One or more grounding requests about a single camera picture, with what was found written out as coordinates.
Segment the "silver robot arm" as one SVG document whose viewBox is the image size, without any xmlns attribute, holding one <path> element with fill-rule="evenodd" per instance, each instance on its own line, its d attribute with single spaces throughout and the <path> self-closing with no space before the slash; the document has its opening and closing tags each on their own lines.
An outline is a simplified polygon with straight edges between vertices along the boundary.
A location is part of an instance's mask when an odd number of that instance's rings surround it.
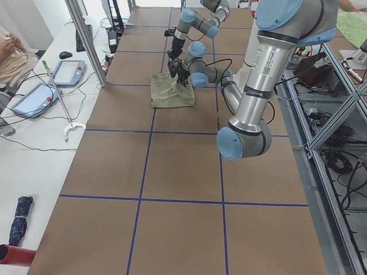
<svg viewBox="0 0 367 275">
<path fill-rule="evenodd" d="M 165 31 L 165 37 L 173 36 L 171 49 L 167 52 L 170 61 L 175 60 L 182 53 L 191 27 L 197 29 L 204 36 L 214 39 L 218 33 L 220 24 L 230 15 L 230 5 L 226 0 L 200 1 L 200 3 L 203 7 L 213 12 L 212 17 L 205 19 L 197 10 L 183 9 L 178 25 L 174 29 L 167 29 Z"/>
<path fill-rule="evenodd" d="M 202 5 L 213 12 L 211 18 L 205 19 L 192 9 L 184 9 L 180 15 L 169 51 L 170 75 L 181 84 L 191 81 L 195 87 L 219 85 L 234 115 L 217 133 L 218 150 L 230 160 L 259 156 L 271 145 L 271 133 L 263 113 L 276 82 L 295 48 L 319 45 L 334 38 L 339 3 L 260 1 L 255 11 L 259 44 L 243 88 L 237 86 L 231 70 L 205 63 L 206 47 L 202 42 L 192 42 L 186 52 L 182 50 L 191 28 L 213 38 L 220 23 L 229 17 L 227 1 L 202 1 Z"/>
</svg>

